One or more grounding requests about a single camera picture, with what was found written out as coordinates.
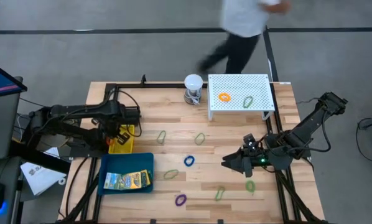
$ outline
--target rubber band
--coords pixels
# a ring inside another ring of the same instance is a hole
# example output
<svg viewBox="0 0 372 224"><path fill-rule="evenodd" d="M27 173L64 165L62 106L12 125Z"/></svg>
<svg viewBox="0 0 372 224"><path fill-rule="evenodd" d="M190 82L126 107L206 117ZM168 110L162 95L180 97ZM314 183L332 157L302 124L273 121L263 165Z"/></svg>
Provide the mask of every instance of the rubber band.
<svg viewBox="0 0 372 224"><path fill-rule="evenodd" d="M185 164L187 167L192 166L193 163L194 163L194 157L193 157L193 156L188 156L188 157L186 157L185 160L184 160L184 164Z"/></svg>
<svg viewBox="0 0 372 224"><path fill-rule="evenodd" d="M182 202L178 203L178 200L181 199L181 198L183 198L184 200ZM176 199L175 199L175 204L178 207L182 206L186 202L186 200L187 200L186 195L184 195L184 194L178 195L178 197L176 197Z"/></svg>
<svg viewBox="0 0 372 224"><path fill-rule="evenodd" d="M249 106L251 106L251 104L253 104L253 101L254 101L254 98L252 96L247 96L246 98L244 98L244 102L243 102L243 108L246 109L246 108L249 108Z"/></svg>
<svg viewBox="0 0 372 224"><path fill-rule="evenodd" d="M197 142L197 139L198 137L200 136L203 136L203 139L201 140L201 142ZM205 141L205 135L203 133L200 133L198 134L195 138L194 138L194 143L198 146L201 146L203 144L203 142Z"/></svg>
<svg viewBox="0 0 372 224"><path fill-rule="evenodd" d="M218 202L222 200L223 193L225 192L225 187L224 186L219 186L218 187L218 192L216 193L215 200Z"/></svg>
<svg viewBox="0 0 372 224"><path fill-rule="evenodd" d="M218 97L219 97L219 100L223 102L229 102L231 100L230 95L227 93L221 93L218 95Z"/></svg>
<svg viewBox="0 0 372 224"><path fill-rule="evenodd" d="M254 194L255 192L255 183L252 180L246 182L246 190Z"/></svg>
<svg viewBox="0 0 372 224"><path fill-rule="evenodd" d="M165 174L164 174L164 180L170 180L170 179L173 179L175 178L176 176L178 176L179 174L179 170L175 169L175 170L168 170Z"/></svg>
<svg viewBox="0 0 372 224"><path fill-rule="evenodd" d="M157 143L158 144L164 144L165 136L166 135L167 135L167 132L166 131L161 131L160 134L159 134L159 136L157 137Z"/></svg>

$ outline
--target white perforated shelf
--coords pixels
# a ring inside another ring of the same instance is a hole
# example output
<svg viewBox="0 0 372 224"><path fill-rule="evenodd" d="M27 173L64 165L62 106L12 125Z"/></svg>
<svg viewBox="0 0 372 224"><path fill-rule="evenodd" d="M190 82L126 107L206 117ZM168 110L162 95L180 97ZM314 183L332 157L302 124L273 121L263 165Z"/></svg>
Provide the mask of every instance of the white perforated shelf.
<svg viewBox="0 0 372 224"><path fill-rule="evenodd" d="M208 92L209 113L211 111L274 111L269 77L265 74L209 75ZM229 94L231 100L221 101L219 99L221 93ZM249 96L253 97L253 103L249 108L244 108L244 99Z"/></svg>

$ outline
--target orange rubber band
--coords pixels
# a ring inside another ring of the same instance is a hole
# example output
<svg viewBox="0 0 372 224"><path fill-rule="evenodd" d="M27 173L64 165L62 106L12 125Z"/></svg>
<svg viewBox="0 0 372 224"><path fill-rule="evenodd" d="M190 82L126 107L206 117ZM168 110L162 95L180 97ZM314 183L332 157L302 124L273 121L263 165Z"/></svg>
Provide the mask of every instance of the orange rubber band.
<svg viewBox="0 0 372 224"><path fill-rule="evenodd" d="M221 93L219 94L219 100L224 101L224 102L229 102L230 101L230 95L227 93Z"/></svg>

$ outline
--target wooden tabletop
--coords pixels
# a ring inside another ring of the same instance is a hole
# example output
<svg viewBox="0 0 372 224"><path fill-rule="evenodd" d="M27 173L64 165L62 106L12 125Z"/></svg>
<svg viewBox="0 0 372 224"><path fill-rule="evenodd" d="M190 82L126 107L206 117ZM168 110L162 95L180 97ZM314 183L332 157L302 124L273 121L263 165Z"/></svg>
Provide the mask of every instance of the wooden tabletop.
<svg viewBox="0 0 372 224"><path fill-rule="evenodd" d="M105 82L91 83L87 104L101 103ZM299 114L289 83L274 83L277 104L283 129L292 129L299 123ZM236 152L243 142L243 136L252 133L255 138L267 134L266 123L260 113L214 114L208 122L207 92L203 90L200 105L184 102L183 88L129 88L122 89L135 98L141 107L143 135L135 139L134 152L154 153L154 191L150 194L107 195L102 198L99 223L149 223L151 218L158 223L280 223L282 221L274 174L260 167L253 170L252 179L256 191L245 190L248 179L243 174L221 166L222 157ZM134 103L124 94L119 101L126 106ZM90 119L82 121L83 128L92 128ZM165 130L165 144L156 142L159 133ZM201 146L194 138L205 134ZM184 165L188 155L195 157L191 167ZM60 211L64 213L69 183L82 159L72 162L67 186ZM78 173L69 199L71 209L85 192L90 159ZM178 169L175 179L164 180L166 171ZM317 192L311 166L303 161L292 163L292 172L297 193L306 206L319 218L323 217L322 206ZM216 191L224 186L222 200L215 201ZM95 193L88 208L92 218ZM187 196L185 205L175 206L175 198ZM290 218L293 217L291 201L286 194Z"/></svg>

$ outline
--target person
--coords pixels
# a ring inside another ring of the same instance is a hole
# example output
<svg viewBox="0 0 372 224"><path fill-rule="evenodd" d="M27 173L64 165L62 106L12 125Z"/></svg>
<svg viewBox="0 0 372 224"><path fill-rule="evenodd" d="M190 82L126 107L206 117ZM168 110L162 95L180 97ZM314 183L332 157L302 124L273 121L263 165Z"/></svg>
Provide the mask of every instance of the person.
<svg viewBox="0 0 372 224"><path fill-rule="evenodd" d="M289 11L288 0L223 0L221 26L228 38L197 65L198 73L228 57L226 74L240 74L254 52L271 13Z"/></svg>

